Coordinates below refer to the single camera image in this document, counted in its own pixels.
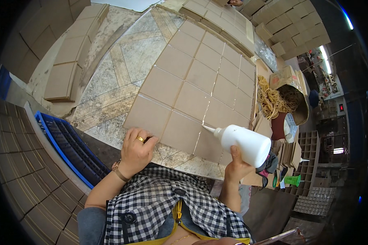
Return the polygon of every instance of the checkered jacket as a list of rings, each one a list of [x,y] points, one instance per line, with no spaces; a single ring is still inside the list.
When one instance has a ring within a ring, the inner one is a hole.
[[[159,227],[180,199],[189,207],[192,221],[210,237],[251,237],[236,213],[209,195],[205,178],[158,166],[134,175],[107,202],[104,243],[156,239]]]

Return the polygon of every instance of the black button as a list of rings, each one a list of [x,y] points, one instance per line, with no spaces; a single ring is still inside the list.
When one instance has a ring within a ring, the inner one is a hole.
[[[178,194],[178,195],[185,195],[186,194],[186,191],[185,190],[182,190],[182,189],[175,189],[175,193]]]
[[[129,212],[124,214],[124,222],[127,223],[128,225],[135,223],[135,221],[136,221],[135,214]]]

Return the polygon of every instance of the person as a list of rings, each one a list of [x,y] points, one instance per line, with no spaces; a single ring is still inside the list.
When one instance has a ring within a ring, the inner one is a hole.
[[[229,5],[240,7],[242,5],[242,0],[229,0]]]
[[[239,181],[253,167],[242,161],[240,149],[230,149],[233,161],[217,200],[209,195],[206,178],[149,163],[157,142],[146,130],[128,130],[121,161],[91,190],[78,213],[80,244],[252,243],[239,214]]]

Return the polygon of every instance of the pile of rubber bands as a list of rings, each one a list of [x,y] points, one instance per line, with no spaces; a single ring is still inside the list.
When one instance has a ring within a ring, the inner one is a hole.
[[[293,113],[299,106],[297,91],[281,87],[279,91],[270,89],[264,76],[258,75],[258,96],[257,100],[262,105],[263,113],[267,119],[275,119],[278,112]]]

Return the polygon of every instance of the glue bottle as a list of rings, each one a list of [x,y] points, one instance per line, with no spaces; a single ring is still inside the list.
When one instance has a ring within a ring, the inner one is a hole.
[[[246,128],[237,125],[229,125],[224,129],[213,129],[205,125],[203,127],[214,134],[225,151],[230,153],[232,145],[238,146],[243,161],[255,168],[259,168],[265,162],[270,152],[270,138]]]

